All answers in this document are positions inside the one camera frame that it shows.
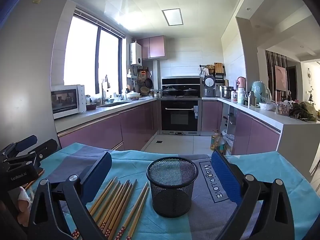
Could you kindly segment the left hand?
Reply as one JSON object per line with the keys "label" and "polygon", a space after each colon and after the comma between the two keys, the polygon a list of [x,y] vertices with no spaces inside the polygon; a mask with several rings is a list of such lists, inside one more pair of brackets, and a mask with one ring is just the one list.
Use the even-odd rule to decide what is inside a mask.
{"label": "left hand", "polygon": [[17,220],[20,225],[27,227],[31,211],[31,199],[23,187],[19,188],[20,192],[17,198],[18,216]]}

